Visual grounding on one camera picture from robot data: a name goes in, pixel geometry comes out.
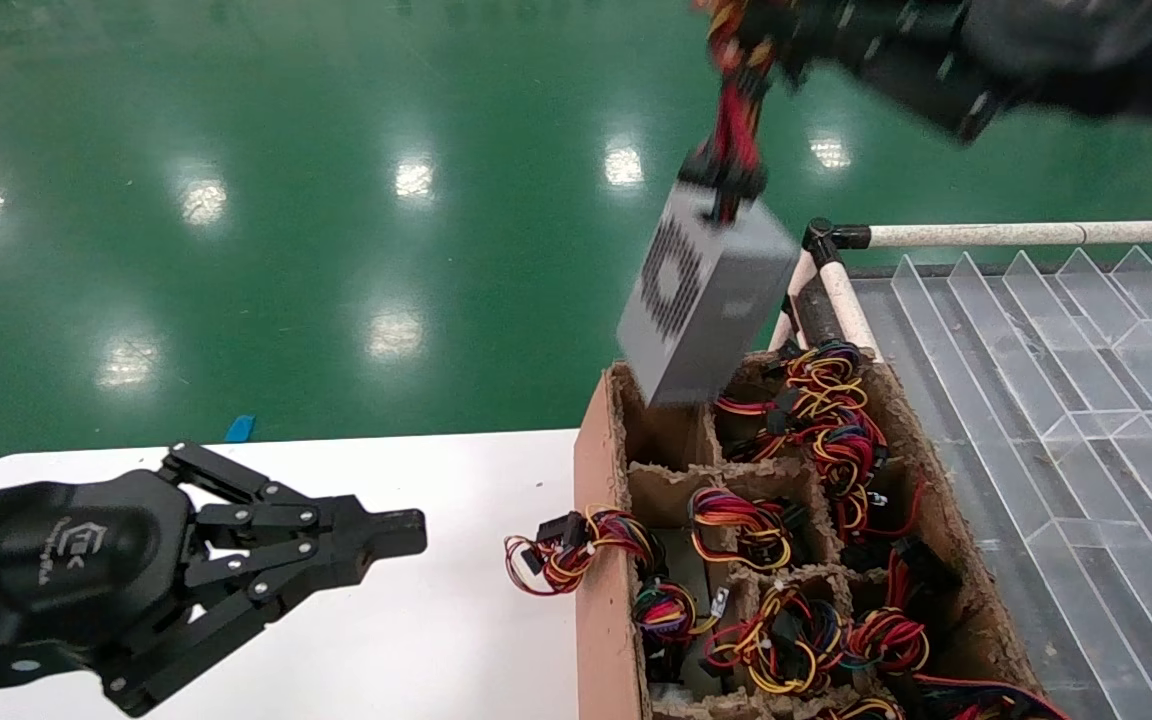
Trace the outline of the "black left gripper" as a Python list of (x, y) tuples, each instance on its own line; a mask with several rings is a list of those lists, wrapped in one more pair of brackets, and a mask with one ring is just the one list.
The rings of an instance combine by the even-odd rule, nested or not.
[(143, 717), (306, 597), (364, 579), (374, 552), (346, 537), (204, 555), (182, 488), (132, 470), (0, 488), (0, 688), (100, 675)]

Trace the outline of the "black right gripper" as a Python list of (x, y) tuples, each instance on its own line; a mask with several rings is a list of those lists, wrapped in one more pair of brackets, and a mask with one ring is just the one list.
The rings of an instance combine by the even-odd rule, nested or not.
[(861, 85), (960, 143), (1010, 109), (1018, 88), (961, 44), (965, 1), (751, 1), (751, 31), (771, 41), (788, 88), (826, 58)]

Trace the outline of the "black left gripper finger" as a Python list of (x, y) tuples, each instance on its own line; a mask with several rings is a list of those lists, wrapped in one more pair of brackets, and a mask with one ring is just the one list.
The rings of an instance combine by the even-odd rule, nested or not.
[(200, 537), (223, 550), (283, 541), (332, 543), (357, 559), (419, 555), (429, 547), (424, 511), (369, 511), (357, 497), (306, 497), (288, 484), (192, 442), (169, 448), (157, 475), (194, 486), (221, 503), (195, 511)]

